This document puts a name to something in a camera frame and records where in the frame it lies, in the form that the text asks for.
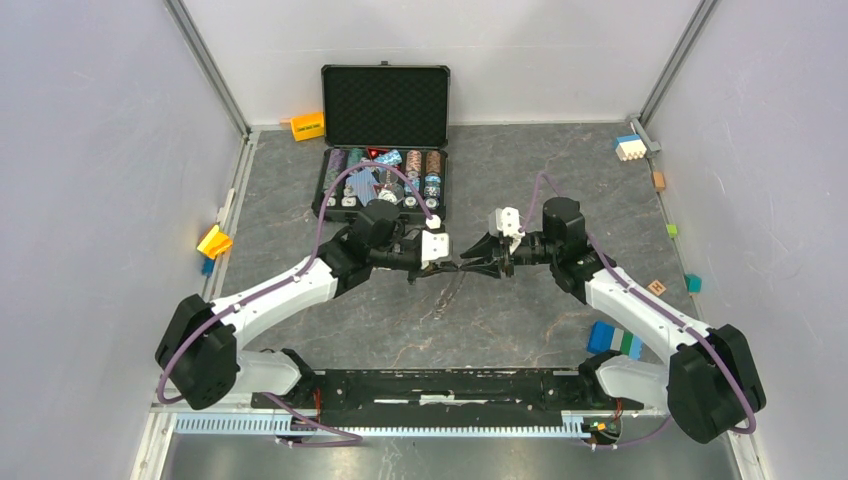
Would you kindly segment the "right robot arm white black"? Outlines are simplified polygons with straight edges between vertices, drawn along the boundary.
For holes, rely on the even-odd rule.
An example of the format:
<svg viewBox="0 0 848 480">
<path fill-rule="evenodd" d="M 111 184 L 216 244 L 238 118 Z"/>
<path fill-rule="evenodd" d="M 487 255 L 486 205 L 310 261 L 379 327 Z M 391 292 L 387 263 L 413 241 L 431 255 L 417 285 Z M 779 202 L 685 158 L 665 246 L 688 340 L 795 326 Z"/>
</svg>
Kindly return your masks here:
<svg viewBox="0 0 848 480">
<path fill-rule="evenodd" d="M 461 257 L 462 270 L 496 279 L 519 266 L 548 266 L 563 292 L 617 321 L 659 358 L 651 364 L 609 348 L 584 361 L 577 392 L 585 405 L 638 402 L 667 413 L 701 444 L 728 431 L 755 430 L 766 395 L 745 335 L 684 314 L 639 285 L 599 250 L 578 201 L 547 200 L 534 232 L 522 229 L 516 209 L 498 209 L 487 233 Z"/>
</svg>

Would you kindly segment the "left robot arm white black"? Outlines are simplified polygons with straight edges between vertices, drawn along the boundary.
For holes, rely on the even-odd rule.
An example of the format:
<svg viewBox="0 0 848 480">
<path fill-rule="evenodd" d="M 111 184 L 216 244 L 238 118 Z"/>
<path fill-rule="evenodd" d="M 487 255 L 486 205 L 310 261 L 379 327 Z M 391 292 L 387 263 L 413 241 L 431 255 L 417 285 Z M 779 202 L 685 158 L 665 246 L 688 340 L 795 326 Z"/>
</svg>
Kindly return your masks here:
<svg viewBox="0 0 848 480">
<path fill-rule="evenodd" d="M 404 272 L 414 282 L 455 268 L 438 216 L 409 227 L 396 205 L 375 200 L 290 270 L 212 301 L 198 294 L 182 299 L 154 354 L 162 369 L 158 400 L 203 410 L 230 393 L 270 392 L 302 407 L 313 397 L 314 381 L 293 356 L 247 352 L 247 344 L 365 283 L 376 269 Z"/>
</svg>

